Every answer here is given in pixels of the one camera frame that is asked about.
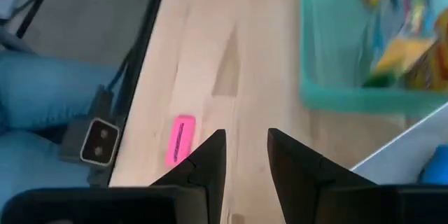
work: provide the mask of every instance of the gray floor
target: gray floor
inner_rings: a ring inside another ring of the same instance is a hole
[[[45,0],[25,34],[39,54],[118,66],[148,0]],[[14,30],[24,13],[15,18]]]

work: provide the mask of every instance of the plastic bin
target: plastic bin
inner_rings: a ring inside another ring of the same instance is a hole
[[[448,0],[433,0],[440,13]],[[358,51],[371,16],[363,0],[302,0],[301,87],[305,106],[345,112],[428,113],[448,101],[441,92],[360,88]]]
[[[380,148],[351,170],[374,183],[416,183],[440,144],[448,144],[448,104]]]

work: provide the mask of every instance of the pink eraser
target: pink eraser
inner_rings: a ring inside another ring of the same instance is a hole
[[[191,115],[180,115],[174,119],[169,140],[167,166],[175,167],[188,157],[195,134],[196,119]]]

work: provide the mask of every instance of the wooden table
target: wooden table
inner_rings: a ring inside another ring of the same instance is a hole
[[[148,186],[166,173],[172,120],[193,115],[193,148],[217,129],[227,132],[222,223],[282,223],[269,127],[345,167],[401,132],[400,116],[302,107],[299,2],[162,0],[110,186]]]

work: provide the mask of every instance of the person's leg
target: person's leg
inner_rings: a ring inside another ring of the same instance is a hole
[[[60,161],[58,148],[30,132],[0,136],[0,212],[11,197],[26,190],[88,186],[89,167]]]
[[[0,124],[21,130],[61,125],[86,114],[98,85],[116,69],[87,62],[0,52]]]

